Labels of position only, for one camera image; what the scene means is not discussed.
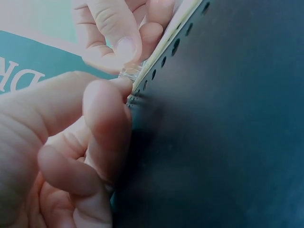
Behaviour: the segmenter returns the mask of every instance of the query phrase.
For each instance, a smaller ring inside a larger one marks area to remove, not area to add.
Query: spiral binding
[[[126,65],[121,72],[119,73],[118,77],[127,77],[131,79],[133,82],[138,79],[139,73],[142,70],[144,62],[142,62],[140,65],[139,64],[128,64]]]

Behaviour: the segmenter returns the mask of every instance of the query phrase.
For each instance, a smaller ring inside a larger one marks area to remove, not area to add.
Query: hand
[[[131,90],[73,72],[0,96],[0,227],[112,227]]]
[[[175,4],[175,0],[73,1],[78,42],[85,49],[83,60],[112,74],[125,63],[142,62],[151,55]]]

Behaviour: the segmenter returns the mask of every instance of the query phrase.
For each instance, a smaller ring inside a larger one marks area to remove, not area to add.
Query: dark blue surface
[[[302,228],[304,2],[206,3],[130,101],[116,226]]]

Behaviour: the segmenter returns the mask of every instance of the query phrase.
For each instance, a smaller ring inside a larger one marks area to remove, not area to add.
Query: hole
[[[162,62],[161,62],[161,66],[162,66],[162,67],[165,65],[166,60],[167,60],[167,57],[165,56],[165,57],[162,59]]]
[[[148,80],[146,80],[146,81],[144,82],[142,90],[145,90],[145,89],[147,88],[147,84],[148,84]]]
[[[203,11],[201,12],[201,15],[205,15],[208,12],[209,6],[210,6],[210,2],[207,2]]]
[[[188,36],[190,34],[190,32],[192,30],[192,27],[193,27],[193,23],[189,24],[189,27],[188,27],[188,29],[186,31],[186,36]]]
[[[179,45],[180,45],[180,41],[181,40],[179,38],[175,41],[175,43],[173,45],[171,56],[174,56],[175,53],[177,52],[177,49],[179,48]]]
[[[152,80],[154,79],[155,75],[156,75],[156,69],[153,70],[153,73],[152,73]]]

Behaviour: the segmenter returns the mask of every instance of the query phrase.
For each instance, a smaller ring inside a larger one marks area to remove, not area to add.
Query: teal book cover
[[[68,71],[84,71],[104,79],[114,78],[86,65],[76,45],[50,40],[39,34],[31,36],[0,30],[0,95],[33,86]]]

